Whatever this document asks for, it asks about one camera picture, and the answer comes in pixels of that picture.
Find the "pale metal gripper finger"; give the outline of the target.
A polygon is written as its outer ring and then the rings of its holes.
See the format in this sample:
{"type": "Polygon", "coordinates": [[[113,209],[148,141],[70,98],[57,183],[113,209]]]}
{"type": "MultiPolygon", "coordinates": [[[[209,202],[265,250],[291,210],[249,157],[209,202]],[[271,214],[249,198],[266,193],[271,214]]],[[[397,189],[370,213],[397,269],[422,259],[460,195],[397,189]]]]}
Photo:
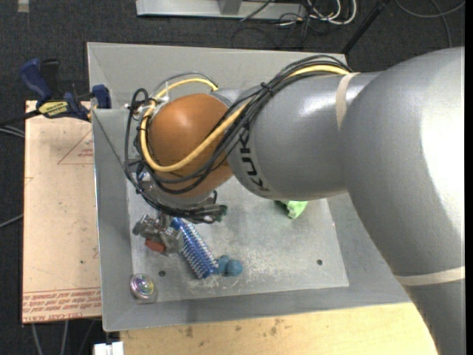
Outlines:
{"type": "Polygon", "coordinates": [[[163,231],[160,221],[148,214],[143,215],[134,225],[132,233],[141,236],[156,236],[163,231]]]}
{"type": "Polygon", "coordinates": [[[164,254],[178,254],[181,252],[184,242],[181,231],[174,230],[172,232],[162,231],[160,239],[164,245],[164,254]]]}

